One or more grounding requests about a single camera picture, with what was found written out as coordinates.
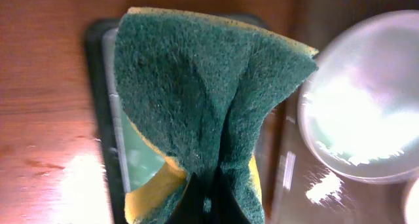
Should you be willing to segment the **green yellow scrub sponge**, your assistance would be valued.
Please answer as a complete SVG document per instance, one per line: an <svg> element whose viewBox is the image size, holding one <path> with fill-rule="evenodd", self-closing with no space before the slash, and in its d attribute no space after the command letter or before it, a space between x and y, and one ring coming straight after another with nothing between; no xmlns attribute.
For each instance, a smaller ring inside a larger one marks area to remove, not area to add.
<svg viewBox="0 0 419 224"><path fill-rule="evenodd" d="M129 223L166 223L195 173L211 221L216 171L250 223L264 223L255 145L267 115L315 72L316 49L230 18L132 7L115 42L123 112L164 159L125 196Z"/></svg>

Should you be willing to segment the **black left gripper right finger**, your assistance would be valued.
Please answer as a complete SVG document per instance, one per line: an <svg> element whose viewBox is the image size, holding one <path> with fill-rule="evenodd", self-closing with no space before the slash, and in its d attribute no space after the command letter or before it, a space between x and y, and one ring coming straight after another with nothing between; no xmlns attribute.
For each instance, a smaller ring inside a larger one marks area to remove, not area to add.
<svg viewBox="0 0 419 224"><path fill-rule="evenodd" d="M211 192L211 224L250 224L230 190L227 177L216 171Z"/></svg>

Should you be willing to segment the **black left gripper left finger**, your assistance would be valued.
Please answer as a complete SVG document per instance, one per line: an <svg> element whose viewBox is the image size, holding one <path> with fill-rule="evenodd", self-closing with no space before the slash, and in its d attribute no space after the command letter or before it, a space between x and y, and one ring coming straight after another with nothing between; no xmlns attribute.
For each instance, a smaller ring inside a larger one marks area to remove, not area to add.
<svg viewBox="0 0 419 224"><path fill-rule="evenodd" d="M193 173L166 224L208 224L208 215L204 211L205 197L205 189Z"/></svg>

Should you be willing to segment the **cream white plate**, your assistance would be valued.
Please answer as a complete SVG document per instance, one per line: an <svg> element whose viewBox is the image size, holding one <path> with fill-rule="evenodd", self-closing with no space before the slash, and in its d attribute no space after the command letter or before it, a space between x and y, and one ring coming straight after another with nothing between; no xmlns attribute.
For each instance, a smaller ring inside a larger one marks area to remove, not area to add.
<svg viewBox="0 0 419 224"><path fill-rule="evenodd" d="M403 193L403 217L405 224L419 224L419 181L408 182Z"/></svg>

